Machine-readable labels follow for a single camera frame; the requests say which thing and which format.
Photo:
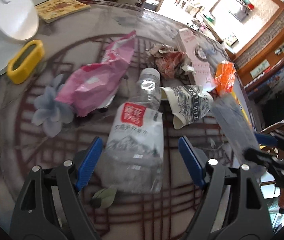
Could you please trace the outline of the blue white milk carton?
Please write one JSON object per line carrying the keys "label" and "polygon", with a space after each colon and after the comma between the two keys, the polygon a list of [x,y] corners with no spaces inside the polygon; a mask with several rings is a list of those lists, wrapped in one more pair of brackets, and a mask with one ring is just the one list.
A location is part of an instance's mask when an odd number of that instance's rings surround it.
{"label": "blue white milk carton", "polygon": [[247,148],[258,150],[259,144],[235,99],[230,94],[218,97],[211,103],[210,110],[227,137],[239,164],[249,165],[251,172],[259,180],[265,174],[265,168],[247,161],[244,156]]}

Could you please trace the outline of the yellow lemon tea carton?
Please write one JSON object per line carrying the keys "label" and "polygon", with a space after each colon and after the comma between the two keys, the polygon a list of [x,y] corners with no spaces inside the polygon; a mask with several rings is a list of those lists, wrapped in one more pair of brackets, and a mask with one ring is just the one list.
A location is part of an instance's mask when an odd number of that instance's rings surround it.
{"label": "yellow lemon tea carton", "polygon": [[251,122],[250,118],[248,117],[248,115],[246,114],[245,109],[242,107],[242,104],[241,104],[240,100],[238,99],[234,90],[231,92],[231,95],[234,98],[235,102],[238,104],[239,108],[241,109],[242,115],[244,116],[245,120],[248,122],[249,126],[251,128],[253,128],[252,122]]}

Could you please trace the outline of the crushed clear water bottle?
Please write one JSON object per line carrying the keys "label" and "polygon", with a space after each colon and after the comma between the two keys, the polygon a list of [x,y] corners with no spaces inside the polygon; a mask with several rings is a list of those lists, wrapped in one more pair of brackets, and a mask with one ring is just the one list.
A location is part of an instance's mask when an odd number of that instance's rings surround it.
{"label": "crushed clear water bottle", "polygon": [[136,93],[121,104],[108,136],[102,182],[129,193],[158,193],[162,188],[164,133],[160,73],[141,71]]}

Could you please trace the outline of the orange snack bag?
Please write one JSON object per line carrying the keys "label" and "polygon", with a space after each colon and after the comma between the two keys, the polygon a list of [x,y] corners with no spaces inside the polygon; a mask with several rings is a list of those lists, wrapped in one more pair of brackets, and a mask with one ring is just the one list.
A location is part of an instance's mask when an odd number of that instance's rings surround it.
{"label": "orange snack bag", "polygon": [[231,93],[235,83],[236,69],[234,63],[222,61],[218,64],[215,74],[216,91],[219,96]]}

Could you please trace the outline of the crushed paper cup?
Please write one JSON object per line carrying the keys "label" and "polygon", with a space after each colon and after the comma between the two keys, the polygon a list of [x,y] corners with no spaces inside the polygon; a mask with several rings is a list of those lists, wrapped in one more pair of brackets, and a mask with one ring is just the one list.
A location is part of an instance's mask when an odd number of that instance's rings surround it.
{"label": "crushed paper cup", "polygon": [[213,97],[197,85],[161,87],[160,90],[161,100],[169,102],[174,129],[181,129],[202,119],[213,102]]}

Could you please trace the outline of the pink plastic wrapper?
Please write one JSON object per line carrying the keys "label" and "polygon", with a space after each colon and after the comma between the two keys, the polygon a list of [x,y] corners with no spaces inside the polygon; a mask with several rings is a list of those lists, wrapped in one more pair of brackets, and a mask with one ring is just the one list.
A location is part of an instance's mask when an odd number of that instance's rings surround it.
{"label": "pink plastic wrapper", "polygon": [[107,46],[100,63],[74,71],[55,100],[70,105],[78,116],[101,108],[116,94],[134,54],[136,31]]}

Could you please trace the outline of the pink white paper bag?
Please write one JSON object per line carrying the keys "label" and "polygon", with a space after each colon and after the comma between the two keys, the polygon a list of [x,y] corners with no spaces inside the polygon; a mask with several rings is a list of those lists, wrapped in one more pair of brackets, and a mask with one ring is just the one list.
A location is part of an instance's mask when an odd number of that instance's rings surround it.
{"label": "pink white paper bag", "polygon": [[195,34],[188,28],[179,29],[175,40],[178,50],[185,52],[191,61],[188,71],[190,82],[201,86],[204,92],[214,90],[216,85],[210,64]]}

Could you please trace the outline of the red white paper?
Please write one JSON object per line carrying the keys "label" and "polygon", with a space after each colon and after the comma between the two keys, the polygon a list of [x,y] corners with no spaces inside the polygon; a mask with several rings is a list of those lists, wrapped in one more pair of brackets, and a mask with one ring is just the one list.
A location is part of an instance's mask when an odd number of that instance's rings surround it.
{"label": "red white paper", "polygon": [[165,79],[181,79],[196,73],[187,54],[172,46],[154,44],[145,54],[147,65],[158,70]]}

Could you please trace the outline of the yellow tape holder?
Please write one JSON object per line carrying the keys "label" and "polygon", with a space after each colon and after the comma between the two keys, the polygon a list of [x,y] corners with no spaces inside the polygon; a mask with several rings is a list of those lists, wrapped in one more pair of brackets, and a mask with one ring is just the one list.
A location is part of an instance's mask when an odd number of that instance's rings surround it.
{"label": "yellow tape holder", "polygon": [[34,71],[45,55],[41,40],[32,40],[7,64],[6,74],[16,85],[23,83]]}

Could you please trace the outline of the white desk lamp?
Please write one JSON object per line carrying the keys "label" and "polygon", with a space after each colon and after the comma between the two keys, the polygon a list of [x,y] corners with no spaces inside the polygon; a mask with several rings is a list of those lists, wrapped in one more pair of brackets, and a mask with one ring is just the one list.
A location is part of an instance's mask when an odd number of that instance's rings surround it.
{"label": "white desk lamp", "polygon": [[0,75],[8,62],[38,31],[39,17],[32,0],[0,0]]}

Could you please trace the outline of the yellow patterned book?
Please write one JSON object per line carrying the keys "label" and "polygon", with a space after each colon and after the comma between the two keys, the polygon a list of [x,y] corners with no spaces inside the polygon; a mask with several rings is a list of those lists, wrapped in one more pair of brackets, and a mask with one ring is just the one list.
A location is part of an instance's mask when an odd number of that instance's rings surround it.
{"label": "yellow patterned book", "polygon": [[45,23],[51,23],[62,17],[90,8],[90,5],[77,0],[47,0],[35,6],[39,17]]}

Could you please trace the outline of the wall mounted television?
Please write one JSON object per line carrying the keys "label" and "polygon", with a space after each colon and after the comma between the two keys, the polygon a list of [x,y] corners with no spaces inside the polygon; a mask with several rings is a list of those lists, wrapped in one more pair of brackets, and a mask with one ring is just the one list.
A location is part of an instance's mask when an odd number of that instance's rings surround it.
{"label": "wall mounted television", "polygon": [[250,16],[250,12],[254,9],[254,5],[249,0],[235,0],[235,4],[228,11],[239,22],[243,22]]}

